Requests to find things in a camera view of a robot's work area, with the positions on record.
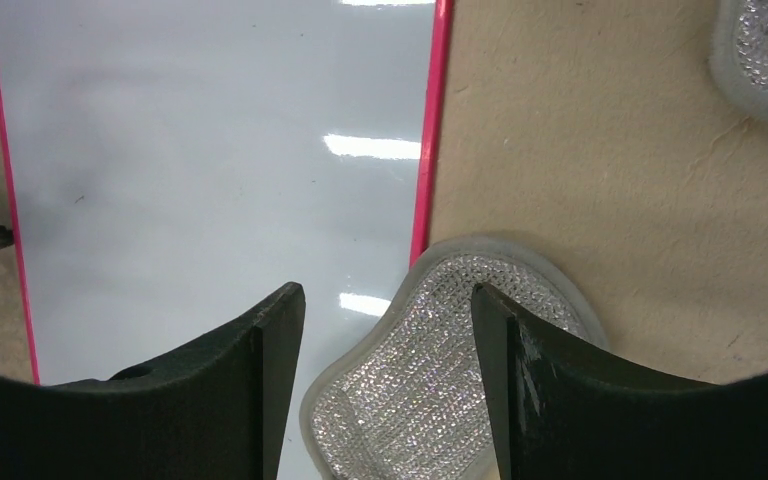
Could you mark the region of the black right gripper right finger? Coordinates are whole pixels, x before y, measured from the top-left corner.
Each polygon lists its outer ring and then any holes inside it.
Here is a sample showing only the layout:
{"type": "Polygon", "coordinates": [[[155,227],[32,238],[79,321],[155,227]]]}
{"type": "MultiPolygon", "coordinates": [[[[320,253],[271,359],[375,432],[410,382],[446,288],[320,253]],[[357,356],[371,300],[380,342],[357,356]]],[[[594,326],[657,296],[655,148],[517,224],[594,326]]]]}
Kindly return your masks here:
{"type": "Polygon", "coordinates": [[[768,479],[768,372],[724,385],[630,362],[489,284],[471,316],[504,479],[768,479]]]}

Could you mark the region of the white board with pink rim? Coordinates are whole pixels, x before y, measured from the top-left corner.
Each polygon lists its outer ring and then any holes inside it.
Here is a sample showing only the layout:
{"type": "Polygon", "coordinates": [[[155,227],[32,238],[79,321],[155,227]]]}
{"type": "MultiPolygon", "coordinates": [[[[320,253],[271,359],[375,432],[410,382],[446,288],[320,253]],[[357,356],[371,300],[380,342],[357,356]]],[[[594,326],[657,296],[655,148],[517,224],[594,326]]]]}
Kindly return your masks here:
{"type": "Polygon", "coordinates": [[[412,245],[431,1],[0,1],[0,114],[43,384],[106,379],[288,281],[307,388],[412,245]]]}

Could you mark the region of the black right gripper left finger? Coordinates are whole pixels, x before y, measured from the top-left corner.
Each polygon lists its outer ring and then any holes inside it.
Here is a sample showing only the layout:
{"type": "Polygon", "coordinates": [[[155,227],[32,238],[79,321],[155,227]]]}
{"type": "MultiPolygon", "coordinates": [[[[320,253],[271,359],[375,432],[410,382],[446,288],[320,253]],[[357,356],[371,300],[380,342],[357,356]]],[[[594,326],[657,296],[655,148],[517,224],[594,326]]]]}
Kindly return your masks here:
{"type": "Polygon", "coordinates": [[[305,319],[290,282],[107,380],[0,376],[0,479],[273,479],[305,319]]]}

